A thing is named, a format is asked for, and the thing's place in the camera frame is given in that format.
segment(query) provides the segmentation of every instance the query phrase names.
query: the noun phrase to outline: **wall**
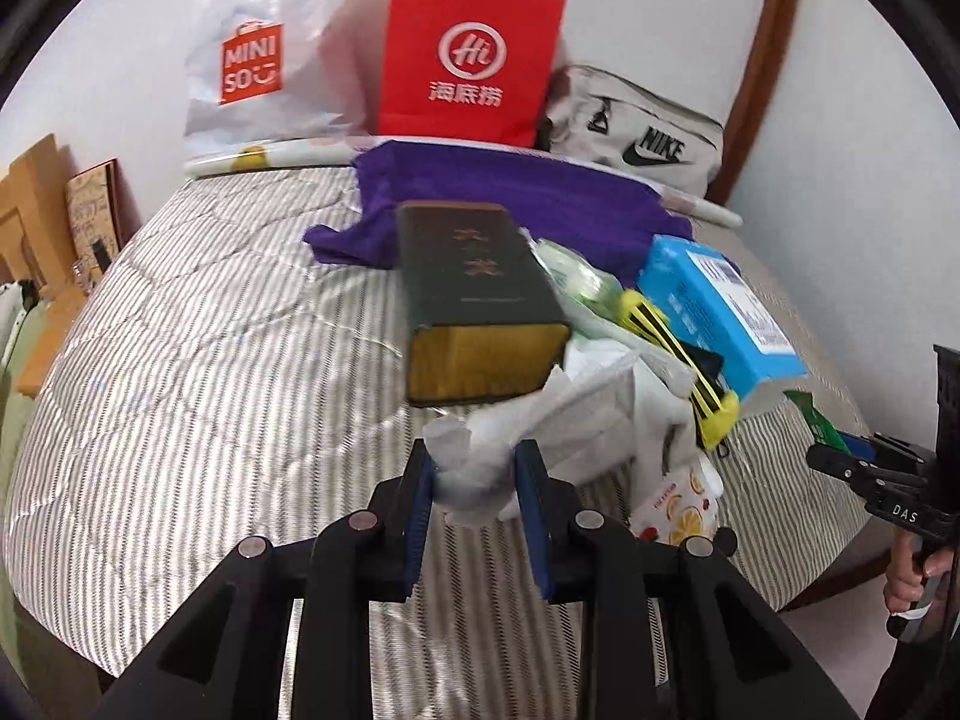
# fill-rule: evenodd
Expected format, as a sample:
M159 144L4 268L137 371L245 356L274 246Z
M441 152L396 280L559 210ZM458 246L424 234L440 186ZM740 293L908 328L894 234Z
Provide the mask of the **wall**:
M357 9L361 74L376 105L388 0ZM592 60L726 119L762 0L568 0L565 55ZM182 183L191 0L82 0L0 110L0 166L47 132L78 169L119 159L145 220Z
M800 0L731 199L872 429L933 446L933 343L960 348L960 131L866 0Z

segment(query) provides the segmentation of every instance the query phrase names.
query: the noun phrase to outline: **silver screw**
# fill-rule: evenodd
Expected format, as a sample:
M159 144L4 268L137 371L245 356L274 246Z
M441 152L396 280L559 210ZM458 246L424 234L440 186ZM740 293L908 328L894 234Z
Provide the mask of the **silver screw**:
M594 512L593 509L583 509L582 512L577 512L573 521L584 530L595 531L597 528L603 526L603 514Z
M247 536L237 546L237 551L243 557L259 557L267 551L267 541L260 536Z
M683 546L693 557L710 557L713 554L713 542L704 536L690 536Z
M370 528L373 528L373 526L376 525L376 522L376 514L369 512L366 509L362 509L359 512L354 512L350 515L350 519L347 520L347 524L349 524L354 531L368 531Z

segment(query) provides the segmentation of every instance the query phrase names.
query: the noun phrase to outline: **nike bag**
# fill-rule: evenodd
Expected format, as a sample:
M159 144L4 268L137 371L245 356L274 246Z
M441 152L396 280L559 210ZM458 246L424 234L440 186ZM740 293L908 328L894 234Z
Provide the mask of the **nike bag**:
M363 133L352 0L194 0L186 71L191 158Z
M531 146L565 0L391 0L377 133Z
M572 65L547 108L550 151L703 197L720 170L723 127L606 71Z

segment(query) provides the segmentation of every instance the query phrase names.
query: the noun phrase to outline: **quilted fabric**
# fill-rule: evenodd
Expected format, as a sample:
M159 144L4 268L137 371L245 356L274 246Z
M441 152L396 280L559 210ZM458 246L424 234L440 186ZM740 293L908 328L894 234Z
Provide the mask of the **quilted fabric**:
M301 242L311 225L357 218L348 167L190 182L124 249L64 343L11 483L4 557L27 610L110 673L244 536L299 541L363 507L443 413L403 400L397 275L319 266ZM760 274L818 404L862 429L776 285L730 238L720 248L748 281ZM809 441L784 402L743 420L717 459L737 563L775 607L865 521L843 485L806 471ZM623 518L624 487L621 472L584 501ZM518 523L467 531L434 517L414 597L371 609L376 715L574 717L579 625L578 605L536 595Z

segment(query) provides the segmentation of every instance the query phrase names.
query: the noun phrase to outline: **blue tissue pack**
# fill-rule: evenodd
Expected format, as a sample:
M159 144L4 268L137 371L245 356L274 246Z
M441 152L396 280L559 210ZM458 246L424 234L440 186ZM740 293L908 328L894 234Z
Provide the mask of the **blue tissue pack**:
M723 255L693 241L654 236L637 290L661 309L681 341L724 358L722 384L741 415L776 408L806 375L773 317Z

